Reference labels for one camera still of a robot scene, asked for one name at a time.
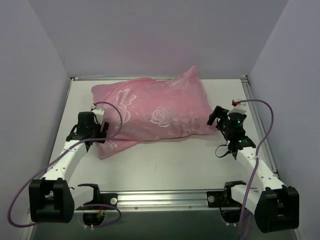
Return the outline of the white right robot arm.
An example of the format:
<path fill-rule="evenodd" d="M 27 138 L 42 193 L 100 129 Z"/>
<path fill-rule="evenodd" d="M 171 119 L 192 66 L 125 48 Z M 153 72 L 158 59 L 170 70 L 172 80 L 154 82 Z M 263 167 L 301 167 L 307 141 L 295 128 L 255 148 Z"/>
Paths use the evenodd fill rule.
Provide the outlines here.
<path fill-rule="evenodd" d="M 221 193 L 208 192 L 209 207 L 240 207 L 240 212 L 222 215 L 227 223 L 238 223 L 245 210 L 254 216 L 262 233 L 297 229 L 300 223 L 300 196 L 292 186 L 286 186 L 257 154 L 257 147 L 246 135 L 244 103 L 234 103 L 228 110 L 216 106 L 207 124 L 216 128 L 226 140 L 227 154 L 231 154 L 249 175 L 249 181 L 229 181 Z"/>

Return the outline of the pink floral pillowcase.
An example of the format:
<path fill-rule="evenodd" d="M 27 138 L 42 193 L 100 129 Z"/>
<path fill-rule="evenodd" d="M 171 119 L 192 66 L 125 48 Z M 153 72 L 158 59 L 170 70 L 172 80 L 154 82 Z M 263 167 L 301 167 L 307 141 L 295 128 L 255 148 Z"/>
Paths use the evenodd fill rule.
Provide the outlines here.
<path fill-rule="evenodd" d="M 207 124 L 213 112 L 205 88 L 192 66 L 169 80 L 137 78 L 92 87 L 93 102 L 104 108 L 108 137 L 97 143 L 100 159 L 111 157 L 146 141 L 211 135 Z"/>

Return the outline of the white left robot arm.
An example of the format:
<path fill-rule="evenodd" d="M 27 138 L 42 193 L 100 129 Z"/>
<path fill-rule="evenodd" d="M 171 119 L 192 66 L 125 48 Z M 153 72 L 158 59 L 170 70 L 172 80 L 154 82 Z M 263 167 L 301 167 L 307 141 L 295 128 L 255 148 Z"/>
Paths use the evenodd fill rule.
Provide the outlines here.
<path fill-rule="evenodd" d="M 100 206 L 97 184 L 69 186 L 80 160 L 95 142 L 106 138 L 109 123 L 103 121 L 105 111 L 96 108 L 80 112 L 77 124 L 66 137 L 62 158 L 28 187 L 31 220 L 36 223 L 69 223 L 74 211 L 83 205 L 90 210 Z"/>

